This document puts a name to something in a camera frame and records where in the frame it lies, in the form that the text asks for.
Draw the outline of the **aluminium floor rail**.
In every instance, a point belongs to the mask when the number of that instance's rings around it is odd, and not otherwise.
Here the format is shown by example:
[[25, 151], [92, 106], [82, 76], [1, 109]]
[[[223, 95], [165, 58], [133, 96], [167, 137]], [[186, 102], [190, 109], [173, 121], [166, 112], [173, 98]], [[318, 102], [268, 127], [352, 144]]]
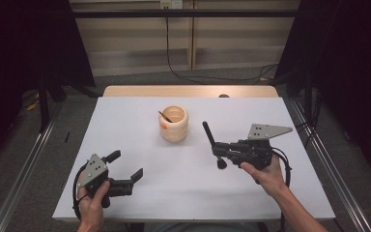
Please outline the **aluminium floor rail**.
[[313, 149], [316, 151], [316, 154], [318, 155], [324, 169], [326, 170], [330, 181], [332, 182], [336, 193], [340, 197], [357, 232], [371, 232], [371, 226], [369, 225], [364, 212], [361, 210], [359, 204], [354, 198], [354, 195], [351, 193], [339, 170], [331, 159], [329, 152], [325, 144], [323, 143], [320, 135], [317, 133], [314, 127], [310, 126], [310, 121], [305, 118], [305, 111], [303, 106], [298, 100], [293, 100], [292, 106], [295, 109], [297, 116], [299, 117], [301, 127], [306, 132], [308, 141], [312, 144]]
[[23, 163], [14, 183], [11, 185], [8, 195], [0, 207], [0, 232], [5, 232], [8, 227], [14, 210], [24, 192], [25, 186], [30, 179], [31, 173], [38, 162], [44, 146], [51, 135], [55, 121], [57, 120], [63, 105], [62, 102], [59, 102], [53, 106], [53, 111], [49, 114], [49, 119], [46, 125], [43, 127], [43, 130], [38, 133], [34, 146], [29, 152], [26, 161]]

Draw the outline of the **black stand pole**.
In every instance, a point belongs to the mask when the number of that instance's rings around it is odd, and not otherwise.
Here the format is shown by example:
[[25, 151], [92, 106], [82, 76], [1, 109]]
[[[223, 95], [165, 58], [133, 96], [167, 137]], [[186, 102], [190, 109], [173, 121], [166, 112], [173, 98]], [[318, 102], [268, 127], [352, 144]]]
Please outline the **black stand pole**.
[[312, 75], [311, 72], [306, 73], [306, 85], [304, 89], [304, 113], [307, 123], [312, 120]]
[[38, 90], [39, 90], [39, 103], [40, 103], [40, 111], [41, 111], [41, 128], [40, 132], [43, 132], [48, 123], [49, 123], [49, 110], [48, 110], [48, 103], [47, 103], [47, 92], [44, 85], [44, 79], [41, 77], [38, 82]]

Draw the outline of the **wooden table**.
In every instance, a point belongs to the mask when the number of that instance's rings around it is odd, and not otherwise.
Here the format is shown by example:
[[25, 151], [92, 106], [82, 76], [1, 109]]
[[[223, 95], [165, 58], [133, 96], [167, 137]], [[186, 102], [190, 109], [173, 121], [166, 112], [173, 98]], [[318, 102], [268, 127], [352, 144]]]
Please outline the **wooden table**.
[[105, 97], [277, 98], [272, 86], [255, 85], [113, 85]]

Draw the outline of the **person's right hand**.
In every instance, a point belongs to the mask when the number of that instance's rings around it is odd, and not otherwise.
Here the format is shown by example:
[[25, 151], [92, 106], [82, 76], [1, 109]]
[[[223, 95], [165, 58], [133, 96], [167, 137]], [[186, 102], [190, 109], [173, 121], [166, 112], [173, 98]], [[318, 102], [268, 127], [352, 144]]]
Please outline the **person's right hand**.
[[272, 198], [278, 198], [287, 188], [280, 167], [280, 161], [277, 156], [271, 158], [271, 165], [258, 170], [252, 164], [243, 162], [241, 169], [249, 174], [252, 179], [262, 186], [264, 191]]

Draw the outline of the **cream ringed duck cup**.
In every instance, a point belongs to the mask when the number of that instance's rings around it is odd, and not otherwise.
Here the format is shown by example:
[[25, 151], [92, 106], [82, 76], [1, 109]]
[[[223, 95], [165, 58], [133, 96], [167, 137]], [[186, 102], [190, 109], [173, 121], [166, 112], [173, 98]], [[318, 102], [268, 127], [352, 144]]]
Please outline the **cream ringed duck cup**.
[[188, 113], [177, 105], [170, 105], [161, 109], [173, 123], [164, 120], [158, 114], [158, 123], [161, 136], [168, 142], [177, 143], [185, 139], [188, 134]]

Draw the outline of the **white wall outlet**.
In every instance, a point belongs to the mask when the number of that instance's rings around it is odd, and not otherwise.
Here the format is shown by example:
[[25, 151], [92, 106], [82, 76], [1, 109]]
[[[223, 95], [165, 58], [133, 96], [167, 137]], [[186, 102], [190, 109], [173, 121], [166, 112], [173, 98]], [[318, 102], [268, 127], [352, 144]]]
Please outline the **white wall outlet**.
[[160, 7], [164, 10], [181, 10], [183, 8], [183, 0], [159, 0]]

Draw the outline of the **black curtain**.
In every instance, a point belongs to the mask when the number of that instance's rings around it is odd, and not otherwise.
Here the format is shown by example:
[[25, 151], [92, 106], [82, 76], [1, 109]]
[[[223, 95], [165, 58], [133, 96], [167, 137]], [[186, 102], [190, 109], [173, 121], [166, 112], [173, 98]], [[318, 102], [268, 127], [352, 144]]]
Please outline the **black curtain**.
[[0, 142], [26, 91], [94, 84], [70, 0], [0, 0]]
[[300, 0], [275, 77], [310, 82], [371, 164], [371, 0]]

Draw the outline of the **person's left hand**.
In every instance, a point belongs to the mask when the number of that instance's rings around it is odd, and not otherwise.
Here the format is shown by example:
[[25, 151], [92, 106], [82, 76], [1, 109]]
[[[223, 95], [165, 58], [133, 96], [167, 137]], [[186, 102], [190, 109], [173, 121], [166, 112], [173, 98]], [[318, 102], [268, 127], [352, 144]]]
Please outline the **person's left hand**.
[[80, 225], [103, 226], [103, 207], [101, 201], [107, 194], [109, 187], [110, 183], [108, 181], [103, 182], [93, 197], [87, 194], [86, 188], [80, 188], [78, 190], [78, 206], [81, 214]]

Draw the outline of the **black silver-ferrule makeup brush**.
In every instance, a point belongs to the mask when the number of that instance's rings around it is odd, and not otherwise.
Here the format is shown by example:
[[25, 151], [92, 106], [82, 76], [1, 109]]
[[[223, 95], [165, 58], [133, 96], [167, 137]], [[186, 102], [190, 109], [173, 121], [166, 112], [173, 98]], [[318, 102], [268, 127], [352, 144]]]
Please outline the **black silver-ferrule makeup brush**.
[[[206, 121], [204, 121], [202, 123], [203, 125], [203, 128], [204, 128], [204, 131], [206, 133], [206, 135], [208, 136], [208, 139], [211, 143], [211, 146], [214, 147], [215, 146], [215, 141], [214, 141], [214, 137], [212, 135], [212, 132], [209, 128], [209, 125]], [[217, 158], [217, 162], [216, 162], [216, 165], [217, 165], [217, 168], [220, 169], [220, 170], [223, 170], [227, 167], [227, 163], [226, 161], [222, 158], [222, 157], [216, 157]]]

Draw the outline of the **white table mat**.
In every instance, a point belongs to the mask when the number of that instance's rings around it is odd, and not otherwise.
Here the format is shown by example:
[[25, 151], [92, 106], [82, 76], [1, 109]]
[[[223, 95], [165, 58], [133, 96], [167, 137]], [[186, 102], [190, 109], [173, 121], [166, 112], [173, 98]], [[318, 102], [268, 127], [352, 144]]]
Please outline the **white table mat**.
[[[158, 114], [178, 105], [189, 115], [187, 137], [170, 143], [160, 134]], [[133, 98], [104, 97], [97, 102], [73, 169], [93, 154], [119, 150], [109, 175], [127, 179], [144, 175], [130, 196], [114, 197], [105, 210], [119, 221], [244, 221], [277, 219], [277, 204], [243, 170], [223, 170], [204, 132], [211, 128], [219, 142], [245, 139], [252, 124], [291, 128], [294, 124], [281, 98]]]

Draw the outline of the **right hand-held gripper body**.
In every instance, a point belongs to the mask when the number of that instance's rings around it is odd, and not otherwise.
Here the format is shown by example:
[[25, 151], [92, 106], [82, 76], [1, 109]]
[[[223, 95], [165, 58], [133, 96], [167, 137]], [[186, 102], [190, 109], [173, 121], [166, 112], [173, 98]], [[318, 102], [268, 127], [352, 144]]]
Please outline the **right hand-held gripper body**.
[[237, 166], [247, 162], [262, 170], [271, 164], [270, 139], [292, 130], [291, 127], [252, 124], [246, 140], [230, 144], [230, 161]]

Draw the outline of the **thin dark gold-ferrule brush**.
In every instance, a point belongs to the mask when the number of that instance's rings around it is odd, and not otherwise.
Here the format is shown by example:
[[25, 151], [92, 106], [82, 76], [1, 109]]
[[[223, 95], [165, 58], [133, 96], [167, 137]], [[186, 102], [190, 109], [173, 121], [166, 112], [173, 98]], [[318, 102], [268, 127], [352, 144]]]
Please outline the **thin dark gold-ferrule brush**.
[[164, 119], [166, 120], [167, 122], [169, 123], [173, 123], [165, 114], [163, 114], [161, 111], [158, 112], [159, 115]]

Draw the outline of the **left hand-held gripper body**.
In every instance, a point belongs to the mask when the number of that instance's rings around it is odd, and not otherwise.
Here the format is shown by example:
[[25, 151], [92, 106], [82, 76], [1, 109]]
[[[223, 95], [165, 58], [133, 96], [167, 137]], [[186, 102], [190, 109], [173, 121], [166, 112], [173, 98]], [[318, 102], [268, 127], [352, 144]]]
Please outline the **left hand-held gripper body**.
[[93, 197], [104, 181], [110, 182], [107, 194], [101, 201], [103, 208], [110, 206], [110, 198], [116, 196], [132, 195], [134, 182], [128, 180], [114, 180], [108, 177], [109, 169], [106, 157], [100, 158], [97, 154], [92, 154], [87, 162], [79, 169], [76, 177], [81, 177], [76, 181], [76, 188], [86, 188], [89, 196]]

